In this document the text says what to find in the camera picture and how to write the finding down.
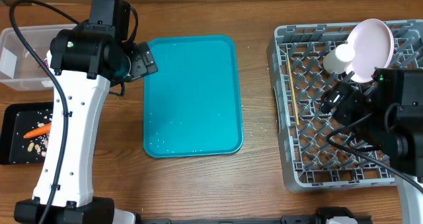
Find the white paper cup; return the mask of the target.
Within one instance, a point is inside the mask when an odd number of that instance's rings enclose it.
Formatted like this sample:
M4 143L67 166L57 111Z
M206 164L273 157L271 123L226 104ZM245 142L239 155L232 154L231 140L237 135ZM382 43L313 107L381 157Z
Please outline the white paper cup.
M323 67L328 73L342 74L353 61L355 54L353 46L341 44L325 56Z

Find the wooden chopstick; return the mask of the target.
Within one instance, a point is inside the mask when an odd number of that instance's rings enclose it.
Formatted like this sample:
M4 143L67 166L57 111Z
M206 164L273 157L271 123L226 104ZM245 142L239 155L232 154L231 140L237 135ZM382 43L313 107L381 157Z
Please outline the wooden chopstick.
M299 117L298 117L298 111L297 111L297 101L296 101L296 96L295 96L295 87L294 87L294 84L293 84L290 58L289 58L288 54L286 56L286 62L287 62L288 76L289 76L289 82L290 82L290 88L291 88L291 97L292 97L292 101L293 101L293 113L294 113L294 116L295 116L295 123L298 126L299 125Z

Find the pink plate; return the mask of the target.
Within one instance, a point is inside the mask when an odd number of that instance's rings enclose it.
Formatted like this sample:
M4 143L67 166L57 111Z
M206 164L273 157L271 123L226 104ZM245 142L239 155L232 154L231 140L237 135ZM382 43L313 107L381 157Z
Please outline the pink plate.
M355 56L346 73L356 83L372 81L375 68L387 68L393 58L394 37L391 29L379 19L360 22L351 31L347 43L355 51Z

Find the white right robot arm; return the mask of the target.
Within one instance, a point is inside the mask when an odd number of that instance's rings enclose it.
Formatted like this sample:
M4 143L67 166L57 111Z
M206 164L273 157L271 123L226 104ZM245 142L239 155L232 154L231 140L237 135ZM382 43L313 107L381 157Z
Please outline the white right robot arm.
M422 222L422 70L376 69L364 94L339 82L321 97L320 111L341 128L326 141L395 175L403 223Z

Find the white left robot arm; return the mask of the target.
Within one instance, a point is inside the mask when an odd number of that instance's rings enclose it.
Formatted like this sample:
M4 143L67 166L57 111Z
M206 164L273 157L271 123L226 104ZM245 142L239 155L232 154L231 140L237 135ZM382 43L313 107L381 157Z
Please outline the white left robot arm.
M19 223L139 223L93 194L92 166L102 106L111 86L157 71L146 43L135 44L129 17L91 17L50 44L54 109L42 173L29 200L16 204Z

